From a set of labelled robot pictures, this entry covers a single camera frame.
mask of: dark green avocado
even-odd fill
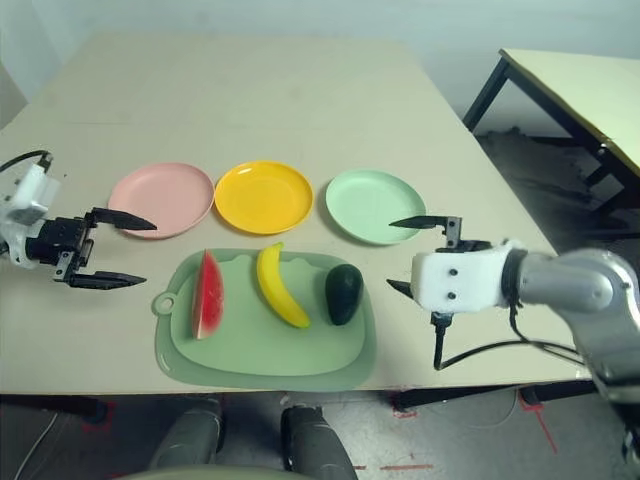
[[[363,289],[362,273],[353,265],[338,265],[327,274],[325,294],[334,325],[345,325],[356,313]]]

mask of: banana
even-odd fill
[[[265,248],[258,255],[258,283],[262,294],[278,315],[294,327],[308,328],[311,320],[296,303],[280,277],[282,242]]]

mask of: metal frame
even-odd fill
[[[606,141],[603,142],[593,135],[552,97],[504,58],[500,59],[462,120],[469,131],[473,132],[476,128],[507,80],[511,80],[526,93],[600,162],[601,167],[587,177],[587,185],[595,185],[608,174],[613,175],[623,185],[624,189],[598,207],[594,214],[606,216],[618,208],[640,207],[640,177],[611,151]]]

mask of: beige table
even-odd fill
[[[467,128],[511,80],[600,162],[587,185],[611,174],[625,187],[599,215],[640,207],[640,60],[517,49],[500,56],[464,117]]]
[[[373,40],[104,35],[90,40],[11,124],[0,158],[35,147],[55,155],[63,182],[52,215],[105,205],[135,168],[192,163],[215,180],[240,162],[270,158],[304,172],[317,193],[309,219],[272,237],[237,233],[214,213],[178,237],[147,242],[98,229],[89,267],[148,278],[113,291],[71,289],[51,270],[0,263],[1,390],[5,393],[150,393],[224,390],[165,376],[154,356],[154,296],[178,264],[204,247],[263,248],[340,256],[363,272],[376,317],[378,355],[363,388],[404,389],[586,377],[533,348],[431,367],[429,315],[391,289],[411,258],[443,246],[436,231],[396,246],[351,240],[328,217],[323,192],[340,172],[379,168],[409,181],[429,212],[464,217],[463,235],[510,236],[551,247],[416,60]],[[519,317],[532,336],[571,342],[545,307]],[[513,338],[504,310],[460,315],[445,356]]]

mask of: green cutting board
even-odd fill
[[[329,321],[324,295],[329,270],[348,262],[314,253],[282,253],[283,281],[311,318],[311,327],[298,329],[262,297],[257,250],[210,252],[224,283],[224,314],[211,337],[195,340],[191,335],[191,302],[202,252],[178,267],[167,290],[153,302],[158,316],[156,357],[167,375],[198,385],[311,391],[344,390],[366,379],[375,357],[366,288],[356,314],[344,326]]]

